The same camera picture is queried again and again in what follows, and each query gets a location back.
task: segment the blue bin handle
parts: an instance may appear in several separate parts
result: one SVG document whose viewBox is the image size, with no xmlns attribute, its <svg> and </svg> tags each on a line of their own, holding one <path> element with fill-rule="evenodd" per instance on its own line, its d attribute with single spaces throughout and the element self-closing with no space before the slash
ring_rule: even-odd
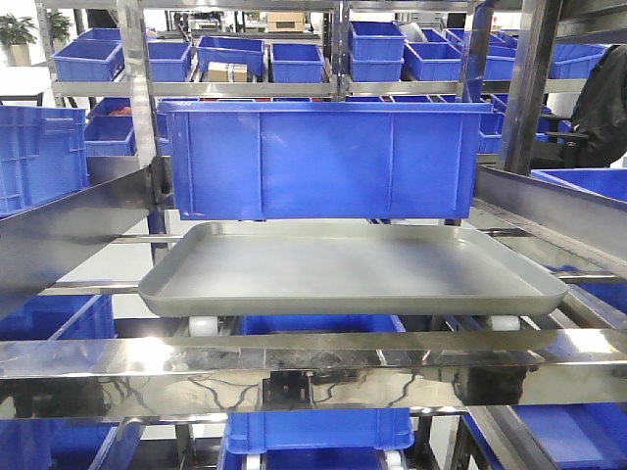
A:
<svg viewBox="0 0 627 470">
<path fill-rule="evenodd" d="M 75 130 L 75 122 L 71 117 L 47 117 L 43 120 L 43 131 L 49 134 L 65 134 Z"/>
</svg>

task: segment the gray metal tray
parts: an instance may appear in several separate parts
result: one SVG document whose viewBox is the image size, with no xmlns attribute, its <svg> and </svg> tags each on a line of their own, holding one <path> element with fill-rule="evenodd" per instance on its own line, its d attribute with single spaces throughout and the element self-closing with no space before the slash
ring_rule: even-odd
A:
<svg viewBox="0 0 627 470">
<path fill-rule="evenodd" d="M 298 221 L 197 225 L 139 284 L 161 316 L 539 315 L 565 293 L 476 230 Z"/>
</svg>

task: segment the cardboard box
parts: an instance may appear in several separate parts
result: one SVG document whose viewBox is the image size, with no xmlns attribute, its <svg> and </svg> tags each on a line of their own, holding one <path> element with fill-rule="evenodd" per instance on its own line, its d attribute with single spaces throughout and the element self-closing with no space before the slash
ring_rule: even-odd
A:
<svg viewBox="0 0 627 470">
<path fill-rule="evenodd" d="M 248 81 L 246 64 L 209 62 L 207 73 L 209 81 L 227 81 L 235 83 L 245 83 Z"/>
<path fill-rule="evenodd" d="M 303 32 L 305 14 L 303 12 L 268 12 L 266 22 L 267 32 Z"/>
<path fill-rule="evenodd" d="M 270 23 L 304 23 L 305 14 L 303 12 L 268 12 L 266 21 Z"/>
</svg>

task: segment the metal bar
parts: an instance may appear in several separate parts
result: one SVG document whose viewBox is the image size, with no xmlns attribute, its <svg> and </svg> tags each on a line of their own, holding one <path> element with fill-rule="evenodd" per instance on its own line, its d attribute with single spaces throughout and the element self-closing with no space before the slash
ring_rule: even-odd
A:
<svg viewBox="0 0 627 470">
<path fill-rule="evenodd" d="M 182 235 L 169 233 L 153 233 L 149 235 L 122 235 L 112 243 L 126 245 L 129 243 L 176 243 L 183 238 Z"/>
<path fill-rule="evenodd" d="M 555 277 L 566 284 L 619 284 L 627 282 L 620 276 L 606 271 L 560 271 Z"/>
<path fill-rule="evenodd" d="M 39 293 L 41 296 L 96 296 L 100 294 L 137 294 L 133 281 L 69 281 L 56 282 Z"/>
<path fill-rule="evenodd" d="M 148 168 L 0 220 L 0 317 L 148 214 Z"/>
<path fill-rule="evenodd" d="M 548 80 L 547 93 L 579 92 L 586 80 L 555 79 Z M 399 81 L 399 82 L 353 82 L 347 77 L 348 91 L 359 95 L 451 95 L 457 91 L 456 81 Z M 53 91 L 62 96 L 128 96 L 127 81 L 120 82 L 85 82 L 55 81 Z M 154 83 L 155 96 L 203 96 L 207 98 L 224 97 L 282 97 L 313 96 L 331 98 L 335 92 L 335 83 Z M 483 93 L 507 93 L 508 80 L 485 81 Z"/>
<path fill-rule="evenodd" d="M 479 406 L 468 409 L 468 412 L 504 468 L 560 468 L 509 406 Z"/>
<path fill-rule="evenodd" d="M 456 94 L 464 103 L 478 103 L 481 101 L 486 70 L 494 0 L 470 2 L 468 15 L 472 18 L 472 31 L 463 41 L 461 73 Z"/>
<path fill-rule="evenodd" d="M 140 0 L 118 0 L 118 19 L 124 51 L 124 71 L 130 83 L 130 104 L 140 166 L 147 166 L 157 155 L 158 135 L 155 100 L 151 80 L 146 24 Z"/>
<path fill-rule="evenodd" d="M 627 400 L 617 330 L 13 342 L 0 364 L 2 419 Z M 310 396 L 274 392 L 282 372 Z"/>
<path fill-rule="evenodd" d="M 627 278 L 627 244 L 618 235 L 627 233 L 627 203 L 487 167 L 477 168 L 475 197 L 500 218 Z"/>
<path fill-rule="evenodd" d="M 524 0 L 497 167 L 529 174 L 562 0 Z"/>
</svg>

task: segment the stacked blue bins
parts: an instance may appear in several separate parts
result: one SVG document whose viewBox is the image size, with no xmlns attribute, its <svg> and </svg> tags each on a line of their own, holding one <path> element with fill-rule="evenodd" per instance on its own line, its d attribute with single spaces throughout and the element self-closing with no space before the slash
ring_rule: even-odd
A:
<svg viewBox="0 0 627 470">
<path fill-rule="evenodd" d="M 0 320 L 0 341 L 114 336 L 108 296 L 37 297 Z M 47 470 L 53 465 L 51 446 L 55 433 L 63 423 L 63 420 L 0 421 L 0 468 Z"/>
<path fill-rule="evenodd" d="M 399 81 L 405 36 L 394 23 L 351 22 L 353 81 Z"/>
<path fill-rule="evenodd" d="M 247 316 L 240 320 L 242 335 L 324 331 L 334 333 L 393 333 L 405 328 L 393 315 L 277 315 Z M 332 397 L 335 382 L 325 396 Z M 271 450 L 370 447 L 402 449 L 411 446 L 413 430 L 408 408 L 321 409 L 231 414 L 224 448 L 233 454 Z"/>
<path fill-rule="evenodd" d="M 627 203 L 627 168 L 534 169 L 531 175 L 553 184 Z M 581 284 L 580 287 L 627 313 L 627 284 Z"/>
</svg>

